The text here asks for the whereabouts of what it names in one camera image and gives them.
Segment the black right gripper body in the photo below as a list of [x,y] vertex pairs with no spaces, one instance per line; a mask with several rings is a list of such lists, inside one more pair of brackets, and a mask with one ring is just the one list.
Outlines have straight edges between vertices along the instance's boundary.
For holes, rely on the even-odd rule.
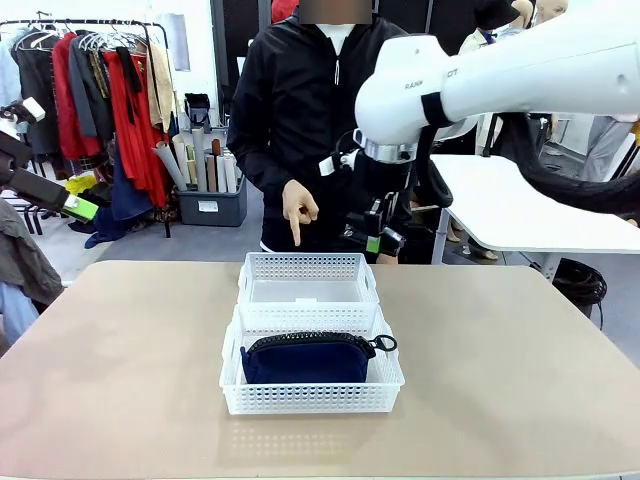
[[395,214],[410,214],[410,194],[414,185],[413,163],[387,164],[370,157],[356,158],[356,211],[369,210],[375,199],[397,193]]

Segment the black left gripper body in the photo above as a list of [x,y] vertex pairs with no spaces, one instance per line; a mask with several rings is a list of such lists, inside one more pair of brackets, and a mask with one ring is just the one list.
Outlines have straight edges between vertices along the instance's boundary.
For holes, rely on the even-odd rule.
[[32,157],[31,148],[19,139],[0,132],[1,186],[9,184],[18,168],[25,167]]

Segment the person's right hand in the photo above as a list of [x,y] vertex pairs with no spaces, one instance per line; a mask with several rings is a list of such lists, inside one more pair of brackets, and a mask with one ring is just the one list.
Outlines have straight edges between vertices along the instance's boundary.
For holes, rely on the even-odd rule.
[[301,225],[318,218],[319,208],[308,189],[296,180],[286,183],[282,192],[283,216],[289,221],[294,245],[301,245]]

